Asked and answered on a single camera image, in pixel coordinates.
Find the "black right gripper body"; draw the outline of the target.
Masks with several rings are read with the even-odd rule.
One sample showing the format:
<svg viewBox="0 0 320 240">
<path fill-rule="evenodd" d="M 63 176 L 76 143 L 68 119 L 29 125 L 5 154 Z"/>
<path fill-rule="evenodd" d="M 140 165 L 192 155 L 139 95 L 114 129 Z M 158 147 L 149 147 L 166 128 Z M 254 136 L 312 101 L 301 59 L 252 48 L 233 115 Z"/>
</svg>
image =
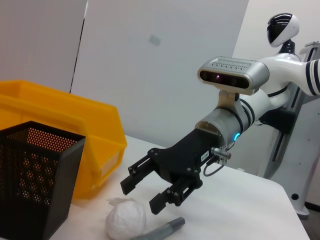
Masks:
<svg viewBox="0 0 320 240">
<path fill-rule="evenodd" d="M 211 149 L 218 146 L 218 135 L 194 129 L 175 145 L 164 149 L 152 148 L 147 155 L 163 180 L 174 184 L 183 178 L 200 187 L 201 167 L 213 156 Z"/>
</svg>

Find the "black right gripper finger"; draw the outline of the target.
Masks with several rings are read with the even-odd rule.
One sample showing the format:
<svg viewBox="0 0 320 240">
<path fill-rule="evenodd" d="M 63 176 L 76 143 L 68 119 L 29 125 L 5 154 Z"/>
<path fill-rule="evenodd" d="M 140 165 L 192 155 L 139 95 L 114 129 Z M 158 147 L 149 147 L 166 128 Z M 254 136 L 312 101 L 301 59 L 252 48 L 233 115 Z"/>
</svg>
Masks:
<svg viewBox="0 0 320 240">
<path fill-rule="evenodd" d="M 164 192 L 157 194 L 150 202 L 150 210 L 154 215 L 159 214 L 166 204 L 174 204 L 179 207 L 189 195 L 203 185 L 203 181 L 199 178 L 180 177 Z"/>
<path fill-rule="evenodd" d="M 155 172 L 159 176 L 159 165 L 154 161 L 159 152 L 149 152 L 146 156 L 128 167 L 129 176 L 120 182 L 124 195 L 133 191 L 146 176 Z"/>
</svg>

